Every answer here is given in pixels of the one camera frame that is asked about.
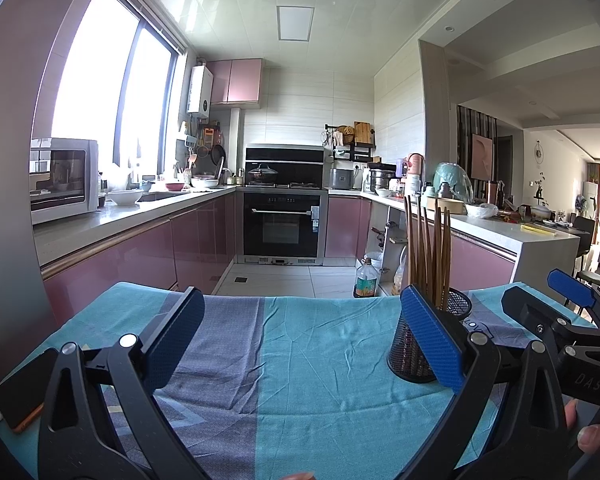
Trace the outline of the person right hand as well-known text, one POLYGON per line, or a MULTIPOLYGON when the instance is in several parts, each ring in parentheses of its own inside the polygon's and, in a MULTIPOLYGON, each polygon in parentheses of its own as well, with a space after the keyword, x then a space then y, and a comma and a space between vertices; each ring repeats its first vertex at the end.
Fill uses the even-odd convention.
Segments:
MULTIPOLYGON (((578 420, 578 400, 570 399, 565 405, 567 427, 571 428, 578 420)), ((585 454, 594 454, 600 447, 600 424, 580 429, 577 436, 578 447, 585 454)))

